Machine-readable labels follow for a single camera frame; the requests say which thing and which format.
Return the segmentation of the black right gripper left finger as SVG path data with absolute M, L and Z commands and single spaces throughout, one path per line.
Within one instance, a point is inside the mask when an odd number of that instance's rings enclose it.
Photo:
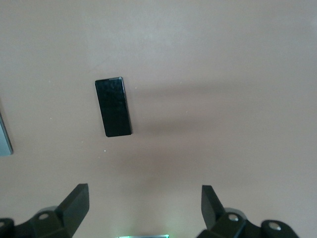
M 89 211 L 89 186 L 78 184 L 58 205 L 43 208 L 26 222 L 16 225 L 1 218 L 2 238 L 71 238 Z

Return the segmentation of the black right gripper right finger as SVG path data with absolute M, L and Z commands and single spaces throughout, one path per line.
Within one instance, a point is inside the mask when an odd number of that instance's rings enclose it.
M 199 238 L 297 238 L 286 223 L 264 220 L 258 227 L 237 209 L 224 208 L 210 185 L 202 186 L 201 212 L 206 225 Z

